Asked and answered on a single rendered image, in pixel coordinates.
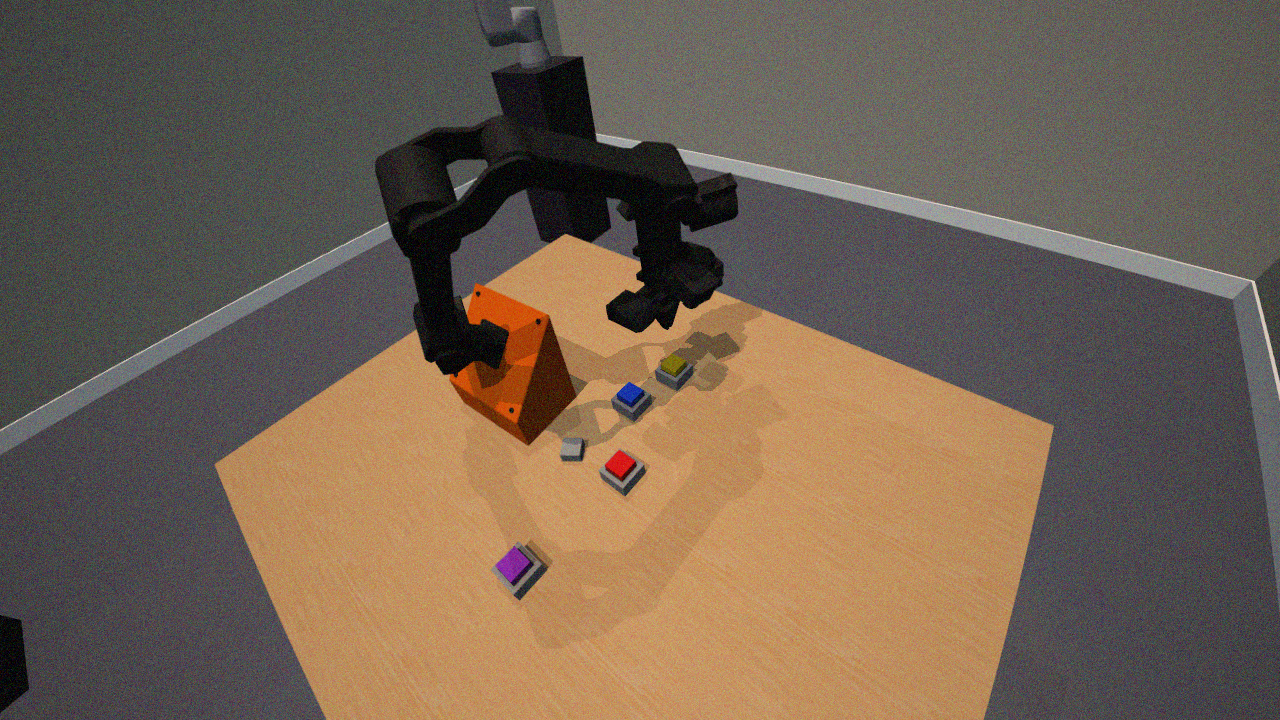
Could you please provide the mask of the yellow button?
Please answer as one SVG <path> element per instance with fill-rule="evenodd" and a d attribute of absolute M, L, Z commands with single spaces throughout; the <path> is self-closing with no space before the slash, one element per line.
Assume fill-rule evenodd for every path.
<path fill-rule="evenodd" d="M 682 357 L 669 354 L 668 357 L 655 369 L 657 380 L 678 391 L 692 375 L 692 364 Z"/>

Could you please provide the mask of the blue button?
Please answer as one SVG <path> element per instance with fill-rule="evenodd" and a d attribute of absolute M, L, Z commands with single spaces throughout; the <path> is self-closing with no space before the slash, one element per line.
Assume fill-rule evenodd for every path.
<path fill-rule="evenodd" d="M 652 395 L 645 389 L 628 382 L 613 398 L 612 406 L 616 411 L 636 421 L 637 418 L 652 405 Z"/>

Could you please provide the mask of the red square button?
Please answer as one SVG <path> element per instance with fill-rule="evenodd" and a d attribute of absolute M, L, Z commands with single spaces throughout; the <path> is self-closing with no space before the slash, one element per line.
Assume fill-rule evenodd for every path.
<path fill-rule="evenodd" d="M 622 448 L 602 466 L 599 473 L 603 480 L 625 496 L 646 474 L 644 464 Z"/>

